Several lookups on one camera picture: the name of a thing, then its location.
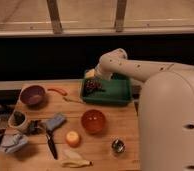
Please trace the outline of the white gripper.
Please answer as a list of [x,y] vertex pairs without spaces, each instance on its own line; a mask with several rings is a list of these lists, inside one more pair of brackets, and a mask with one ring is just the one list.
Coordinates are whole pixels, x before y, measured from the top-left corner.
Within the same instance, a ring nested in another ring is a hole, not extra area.
[[109,72],[109,71],[103,69],[99,65],[97,65],[95,68],[90,69],[90,70],[85,72],[85,77],[86,78],[98,77],[98,78],[104,79],[104,80],[110,80],[112,75],[113,75],[112,72]]

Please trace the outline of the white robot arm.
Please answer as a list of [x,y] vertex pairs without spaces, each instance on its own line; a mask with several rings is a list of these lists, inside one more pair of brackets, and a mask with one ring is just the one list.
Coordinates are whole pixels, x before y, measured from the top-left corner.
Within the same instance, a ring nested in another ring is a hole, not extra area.
[[141,171],[194,171],[194,65],[103,54],[88,78],[115,73],[143,83],[138,106]]

